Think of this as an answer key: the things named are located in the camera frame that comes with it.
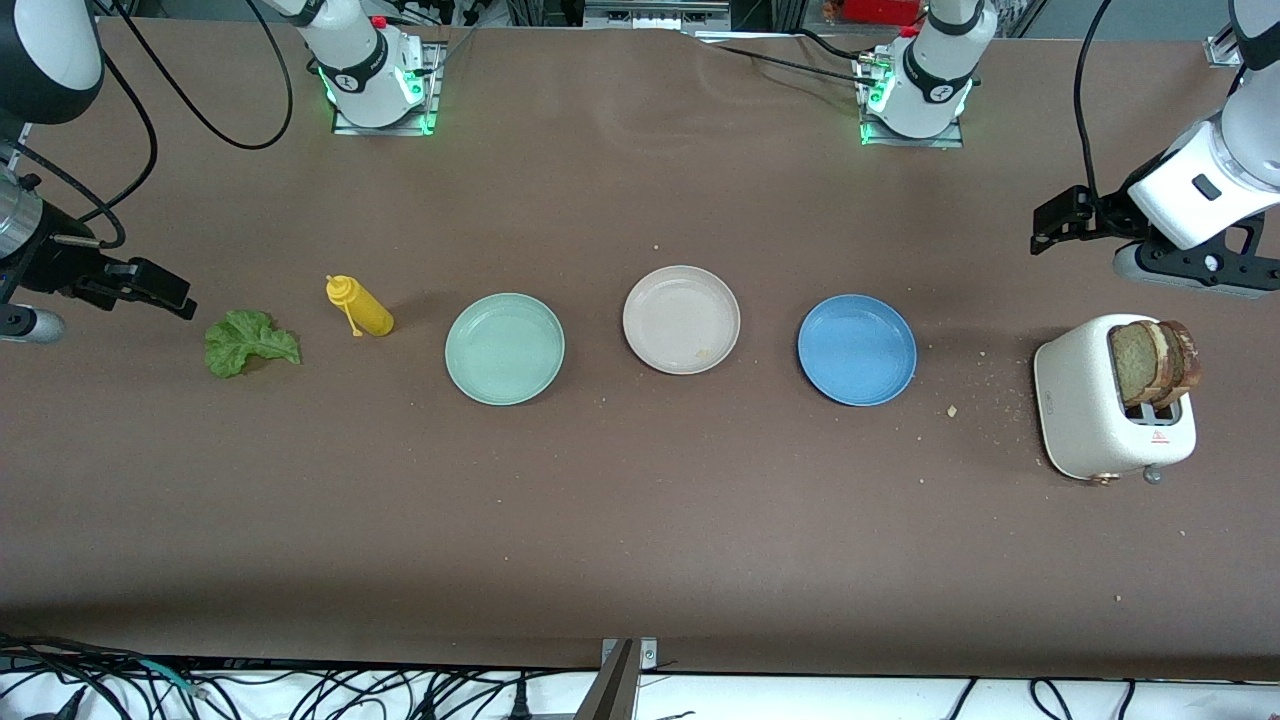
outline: white plate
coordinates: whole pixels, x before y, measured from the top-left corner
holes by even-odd
[[[673,375],[714,368],[737,342],[742,316],[733,292],[701,268],[672,265],[640,279],[622,307],[631,350]]]

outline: plate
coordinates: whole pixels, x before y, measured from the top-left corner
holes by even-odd
[[[728,357],[742,316],[733,292],[701,268],[671,265],[640,279],[622,306],[622,331],[649,366],[691,375]]]
[[[449,378],[485,405],[516,405],[547,389],[564,361],[564,329],[535,297],[515,292],[477,300],[444,342]]]
[[[800,365],[823,395],[845,405],[888,402],[915,374],[915,338],[906,320],[865,295],[819,302],[800,325]]]

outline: green lettuce leaf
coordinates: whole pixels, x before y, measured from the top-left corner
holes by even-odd
[[[298,341],[284,331],[271,329],[271,319],[259,310],[232,310],[205,332],[205,365],[219,378],[239,374],[250,355],[302,364]]]

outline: plate rim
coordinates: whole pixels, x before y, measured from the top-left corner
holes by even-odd
[[[645,281],[648,281],[654,275],[658,275],[660,273],[675,273],[677,270],[686,270],[686,272],[691,270],[692,274],[701,275],[703,279],[709,278],[710,281],[713,281],[710,283],[712,287],[723,291],[724,295],[728,296],[730,302],[732,302],[733,305],[733,336],[730,338],[728,346],[724,348],[723,355],[717,357],[714,363],[707,365],[705,368],[699,368],[694,370],[672,370],[668,368],[659,368],[658,365],[654,365],[653,363],[649,361],[648,357],[645,357],[639,350],[636,350],[636,342],[635,338],[632,337],[631,323],[627,322],[627,319],[632,316],[634,309],[637,306],[639,302],[637,295],[640,291],[640,286],[645,284]],[[631,286],[631,291],[627,292],[627,299],[622,302],[622,334],[627,341],[627,347],[631,348],[631,354],[639,357],[640,361],[644,363],[645,365],[649,365],[654,370],[658,370],[659,373],[666,373],[668,375],[696,375],[699,373],[705,373],[712,368],[719,365],[721,363],[727,360],[730,355],[733,354],[733,348],[737,347],[737,340],[741,333],[742,333],[742,309],[737,304],[737,295],[733,293],[733,288],[728,287],[728,283],[721,279],[721,277],[717,275],[716,273],[708,270],[707,268],[699,268],[698,265],[687,265],[681,263],[675,265],[664,265],[662,268],[650,270],[645,273],[644,277],[641,277],[639,281],[636,281],[635,284]]]
[[[823,305],[835,304],[835,302],[837,302],[840,300],[864,300],[864,301],[865,300],[870,300],[872,302],[874,302],[874,304],[877,304],[877,305],[887,309],[890,311],[890,314],[892,315],[892,318],[897,319],[897,323],[899,323],[900,328],[902,331],[906,331],[906,337],[910,341],[910,350],[911,350],[911,354],[910,354],[911,355],[911,361],[910,361],[910,366],[908,368],[906,379],[901,384],[901,387],[899,387],[895,392],[890,393],[888,397],[884,397],[883,400],[877,400],[876,402],[865,402],[865,401],[861,401],[861,402],[850,402],[846,398],[841,398],[837,395],[835,395],[833,392],[829,392],[827,388],[823,388],[822,384],[819,384],[818,380],[814,379],[813,373],[809,370],[808,363],[805,363],[805,355],[806,354],[804,351],[804,342],[803,342],[804,341],[804,336],[805,336],[805,331],[809,329],[810,327],[813,327],[813,324],[810,322],[813,320],[813,318],[818,313],[818,310],[822,309]],[[841,293],[841,295],[832,295],[831,297],[820,300],[817,305],[814,305],[809,310],[809,313],[805,314],[804,322],[800,323],[800,331],[796,333],[796,355],[799,356],[799,360],[800,360],[800,369],[804,372],[805,379],[809,380],[809,384],[812,384],[814,388],[818,389],[818,392],[823,393],[828,398],[835,400],[836,402],[840,402],[841,405],[847,405],[850,407],[874,407],[877,405],[884,405],[886,402],[893,400],[899,395],[902,395],[902,392],[905,392],[906,388],[910,387],[911,379],[915,378],[915,368],[916,368],[916,364],[919,363],[919,348],[918,348],[916,342],[915,342],[915,333],[911,332],[911,325],[910,325],[910,323],[906,322],[906,318],[904,318],[902,314],[899,313],[897,309],[895,309],[888,302],[884,302],[883,300],[881,300],[878,297],[873,297],[870,295],[861,295],[861,293],[858,293],[858,292],[846,292],[846,293]]]
[[[541,387],[539,387],[536,391],[534,391],[531,395],[529,395],[527,397],[525,397],[522,400],[494,402],[492,400],[484,400],[481,397],[476,397],[470,391],[467,391],[467,388],[462,387],[462,383],[460,383],[458,378],[453,374],[453,370],[454,370],[453,365],[454,364],[449,361],[449,346],[454,345],[456,342],[460,342],[457,340],[460,337],[460,334],[461,334],[461,331],[458,329],[458,323],[462,322],[462,318],[466,316],[467,313],[470,313],[472,309],[475,309],[480,304],[494,302],[494,301],[497,301],[497,299],[500,299],[500,297],[518,297],[521,302],[527,302],[527,301],[531,300],[534,302],[534,305],[536,305],[538,307],[540,307],[543,311],[547,313],[547,316],[549,316],[552,319],[553,324],[556,325],[556,334],[557,334],[557,337],[559,340],[559,357],[557,357],[557,360],[556,360],[556,368],[550,372],[550,377],[548,378],[548,380]],[[552,386],[552,383],[556,382],[556,378],[559,377],[561,368],[564,366],[564,350],[566,350],[566,345],[567,345],[567,342],[566,342],[566,338],[564,338],[564,325],[559,322],[559,316],[556,315],[556,311],[552,310],[549,305],[547,305],[541,300],[534,297],[532,295],[527,295],[527,293],[524,293],[524,292],[494,292],[492,295],[486,295],[486,296],[476,300],[475,302],[467,305],[466,309],[463,309],[461,313],[458,313],[458,316],[453,319],[453,324],[449,325],[449,332],[444,337],[444,370],[445,370],[445,373],[448,373],[449,380],[453,383],[453,387],[458,388],[458,391],[461,391],[462,395],[470,397],[471,400],[474,400],[474,401],[476,401],[476,402],[479,402],[481,405],[489,405],[492,407],[509,407],[512,405],[520,405],[521,402],[529,402],[530,400],[532,400],[532,398],[538,397],[539,395],[541,395],[547,388],[549,388]]]

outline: blue plate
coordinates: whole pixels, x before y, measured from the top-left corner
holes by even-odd
[[[915,374],[915,338],[896,310],[865,295],[828,297],[800,325],[800,366],[823,395],[879,405]]]

